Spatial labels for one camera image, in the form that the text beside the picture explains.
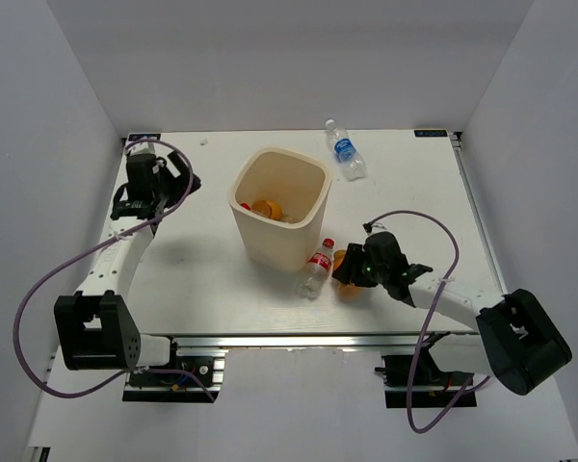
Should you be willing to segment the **orange juice bottle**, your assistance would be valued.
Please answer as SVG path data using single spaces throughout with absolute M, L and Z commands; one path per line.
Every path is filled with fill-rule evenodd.
M 272 200 L 256 200 L 251 203 L 250 207 L 252 212 L 263 218 L 280 220 L 283 216 L 281 207 Z
M 339 297 L 345 298 L 345 299 L 350 299 L 350 298 L 355 298 L 358 295 L 360 295 L 362 292 L 362 289 L 360 287 L 355 286 L 355 285 L 343 284 L 343 283 L 339 282 L 334 276 L 336 270 L 343 263 L 345 255 L 346 255 L 345 249 L 339 249 L 333 253 L 333 267 L 332 267 L 332 272 L 331 272 L 331 282 L 332 282 L 332 285 L 333 285 L 333 287 L 334 287 L 334 289 L 335 289 L 335 291 Z

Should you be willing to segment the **clear bottle red cap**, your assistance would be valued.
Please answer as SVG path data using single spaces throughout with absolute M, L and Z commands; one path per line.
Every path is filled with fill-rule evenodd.
M 334 246 L 333 239 L 324 239 L 303 267 L 297 287 L 301 297 L 315 299 L 320 295 L 333 266 Z

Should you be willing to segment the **clear bottle blue label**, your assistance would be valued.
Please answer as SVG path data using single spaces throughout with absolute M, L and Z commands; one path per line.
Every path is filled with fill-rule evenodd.
M 328 146 L 345 179 L 355 181 L 365 178 L 367 175 L 365 162 L 350 140 L 348 132 L 340 128 L 333 119 L 326 121 L 325 128 Z

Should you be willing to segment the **blue label crushed bottle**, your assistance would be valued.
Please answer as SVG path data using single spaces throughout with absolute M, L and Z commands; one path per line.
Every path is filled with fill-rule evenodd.
M 288 224 L 296 224 L 299 223 L 301 220 L 299 218 L 291 217 L 288 215 L 283 215 L 280 219 L 281 222 L 288 223 Z

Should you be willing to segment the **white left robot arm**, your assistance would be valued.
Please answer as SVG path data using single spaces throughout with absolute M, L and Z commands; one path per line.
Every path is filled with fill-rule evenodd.
M 200 187 L 177 151 L 161 157 L 149 150 L 127 155 L 126 181 L 112 199 L 108 245 L 74 295 L 62 295 L 54 317 L 70 370 L 135 370 L 151 367 L 162 383 L 184 373 L 171 340 L 140 332 L 128 307 L 131 283 L 161 220 Z

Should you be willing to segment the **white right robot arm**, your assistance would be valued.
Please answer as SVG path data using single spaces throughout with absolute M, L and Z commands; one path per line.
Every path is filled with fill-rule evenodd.
M 405 305 L 434 308 L 469 328 L 467 334 L 427 342 L 427 352 L 415 360 L 417 375 L 427 383 L 449 372 L 476 373 L 526 396 L 572 359 L 567 341 L 531 292 L 488 293 L 444 279 L 428 266 L 410 263 L 387 231 L 349 244 L 332 276 L 342 285 L 382 286 Z

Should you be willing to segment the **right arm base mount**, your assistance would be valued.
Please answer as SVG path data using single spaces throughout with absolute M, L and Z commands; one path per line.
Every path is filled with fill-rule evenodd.
M 471 375 L 466 372 L 444 372 L 433 357 L 430 349 L 450 333 L 432 333 L 426 338 L 424 352 L 418 359 L 412 388 L 412 406 L 418 409 L 442 409 L 452 399 L 463 382 L 470 379 L 469 387 L 473 386 Z M 412 354 L 387 354 L 382 358 L 382 365 L 374 368 L 374 372 L 383 380 L 385 405 L 388 409 L 405 409 L 407 404 L 407 380 Z

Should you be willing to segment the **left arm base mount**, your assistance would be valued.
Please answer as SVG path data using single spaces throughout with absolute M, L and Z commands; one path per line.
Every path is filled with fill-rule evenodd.
M 195 337 L 171 339 L 170 360 L 129 374 L 123 402 L 211 404 L 223 384 L 226 348 Z

